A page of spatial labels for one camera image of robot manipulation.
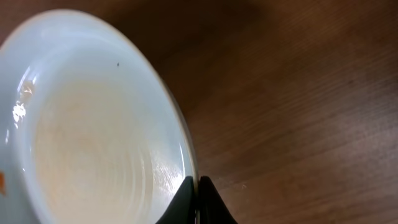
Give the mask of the white plate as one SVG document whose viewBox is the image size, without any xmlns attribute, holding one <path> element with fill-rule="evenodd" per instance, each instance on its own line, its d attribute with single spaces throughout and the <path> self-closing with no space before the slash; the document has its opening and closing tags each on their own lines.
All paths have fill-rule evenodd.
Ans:
<svg viewBox="0 0 398 224">
<path fill-rule="evenodd" d="M 51 10 L 6 38 L 2 223 L 156 223 L 197 189 L 183 116 L 120 31 Z"/>
</svg>

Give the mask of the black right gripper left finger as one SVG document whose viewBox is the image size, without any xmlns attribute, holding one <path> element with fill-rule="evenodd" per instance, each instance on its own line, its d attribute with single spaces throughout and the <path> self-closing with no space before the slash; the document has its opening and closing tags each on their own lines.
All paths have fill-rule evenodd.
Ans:
<svg viewBox="0 0 398 224">
<path fill-rule="evenodd" d="M 195 224 L 195 200 L 193 177 L 187 176 L 156 224 Z"/>
</svg>

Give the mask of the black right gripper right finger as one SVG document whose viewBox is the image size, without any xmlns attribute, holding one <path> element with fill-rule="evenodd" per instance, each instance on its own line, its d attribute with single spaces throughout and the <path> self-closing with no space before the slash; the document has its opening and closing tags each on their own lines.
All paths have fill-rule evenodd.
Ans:
<svg viewBox="0 0 398 224">
<path fill-rule="evenodd" d="M 211 179 L 202 176 L 198 188 L 200 224 L 238 224 L 224 204 Z"/>
</svg>

